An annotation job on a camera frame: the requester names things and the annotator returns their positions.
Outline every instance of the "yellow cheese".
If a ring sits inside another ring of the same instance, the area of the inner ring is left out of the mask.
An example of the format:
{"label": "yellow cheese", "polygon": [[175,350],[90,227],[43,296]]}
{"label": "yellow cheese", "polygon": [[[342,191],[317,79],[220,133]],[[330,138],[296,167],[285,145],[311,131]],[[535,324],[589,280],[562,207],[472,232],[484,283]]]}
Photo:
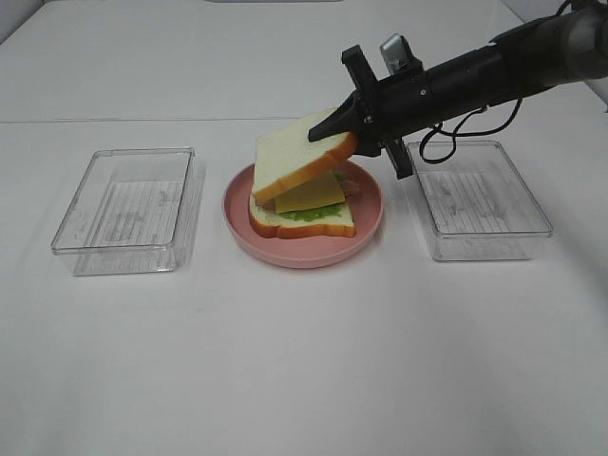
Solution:
{"label": "yellow cheese", "polygon": [[309,180],[275,198],[278,214],[289,211],[304,211],[315,207],[344,202],[344,192],[333,171]]}

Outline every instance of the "white wall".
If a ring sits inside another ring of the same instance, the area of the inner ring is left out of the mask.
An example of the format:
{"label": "white wall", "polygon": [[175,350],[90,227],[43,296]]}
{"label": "white wall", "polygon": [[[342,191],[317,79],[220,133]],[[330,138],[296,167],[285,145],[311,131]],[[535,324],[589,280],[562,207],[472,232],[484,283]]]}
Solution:
{"label": "white wall", "polygon": [[[558,7],[562,3],[562,0],[503,0],[503,3],[523,21],[530,21],[537,17],[555,14],[555,11],[558,10]],[[587,85],[590,86],[604,102],[608,103],[608,79],[590,81]]]}
{"label": "white wall", "polygon": [[0,0],[0,43],[42,6],[42,0]]}

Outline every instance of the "black cable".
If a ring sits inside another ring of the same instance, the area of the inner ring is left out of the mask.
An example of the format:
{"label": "black cable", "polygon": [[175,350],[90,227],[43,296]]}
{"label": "black cable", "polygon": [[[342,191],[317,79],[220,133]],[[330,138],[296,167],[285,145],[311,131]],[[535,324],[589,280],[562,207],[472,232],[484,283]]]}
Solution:
{"label": "black cable", "polygon": [[[515,116],[517,116],[517,113],[520,110],[520,107],[522,106],[522,101],[523,99],[519,98],[517,100],[517,102],[515,103],[515,106],[513,107],[513,111],[511,112],[511,115],[508,117],[508,119],[506,120],[506,122],[504,122],[501,126],[498,126],[496,128],[492,128],[491,130],[484,130],[484,131],[472,131],[472,132],[467,132],[467,133],[458,133],[458,131],[461,129],[461,127],[465,124],[465,122],[471,117],[474,116],[476,114],[481,114],[483,112],[487,111],[487,107],[481,107],[473,112],[469,112],[464,119],[462,119],[457,125],[456,128],[454,128],[453,131],[449,132],[449,131],[445,131],[442,130],[442,126],[443,123],[439,122],[437,123],[435,126],[433,126],[433,128],[425,135],[425,137],[420,141],[420,148],[418,150],[419,154],[420,154],[420,158],[423,160],[423,162],[426,163],[430,163],[430,164],[439,164],[439,163],[443,163],[446,160],[449,160],[455,153],[456,153],[456,138],[470,138],[470,137],[475,137],[475,136],[486,136],[486,135],[493,135],[494,133],[498,133],[499,131],[503,131],[505,128],[507,128],[508,126],[511,125],[511,123],[513,122],[513,120],[515,119]],[[431,138],[433,136],[435,136],[436,134],[441,134],[444,136],[449,136],[452,139],[452,150],[449,151],[449,153],[447,155],[445,155],[444,157],[442,157],[441,159],[427,159],[425,157],[425,147],[427,147],[427,143],[431,140]]]}
{"label": "black cable", "polygon": [[565,0],[565,2],[563,2],[560,7],[558,8],[558,11],[555,13],[556,17],[557,16],[561,16],[563,14],[563,12],[565,11],[566,8],[568,8],[568,5],[572,4],[572,0]]}

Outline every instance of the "clear plastic container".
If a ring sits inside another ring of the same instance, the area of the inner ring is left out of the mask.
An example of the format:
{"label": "clear plastic container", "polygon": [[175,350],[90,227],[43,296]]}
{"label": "clear plastic container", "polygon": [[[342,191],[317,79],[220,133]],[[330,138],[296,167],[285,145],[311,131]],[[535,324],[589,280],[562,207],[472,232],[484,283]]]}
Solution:
{"label": "clear plastic container", "polygon": [[192,148],[96,152],[52,253],[75,276],[174,271],[194,244],[201,165]]}
{"label": "clear plastic container", "polygon": [[[427,158],[449,153],[430,142]],[[553,233],[541,207],[498,142],[458,142],[440,164],[424,162],[419,142],[407,145],[415,179],[407,192],[437,261],[529,259]]]}

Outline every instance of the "pink plate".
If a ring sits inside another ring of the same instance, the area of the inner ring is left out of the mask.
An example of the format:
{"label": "pink plate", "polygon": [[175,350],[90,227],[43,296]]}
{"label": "pink plate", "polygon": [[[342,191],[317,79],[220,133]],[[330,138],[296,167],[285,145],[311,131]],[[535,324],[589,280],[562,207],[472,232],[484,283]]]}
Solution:
{"label": "pink plate", "polygon": [[238,245],[254,257],[286,268],[319,268],[359,252],[370,242],[382,219],[382,192],[367,171],[350,161],[335,169],[361,185],[361,194],[349,198],[356,228],[354,237],[279,239],[258,235],[249,222],[249,196],[254,183],[254,166],[250,165],[232,179],[222,204],[228,227]]}

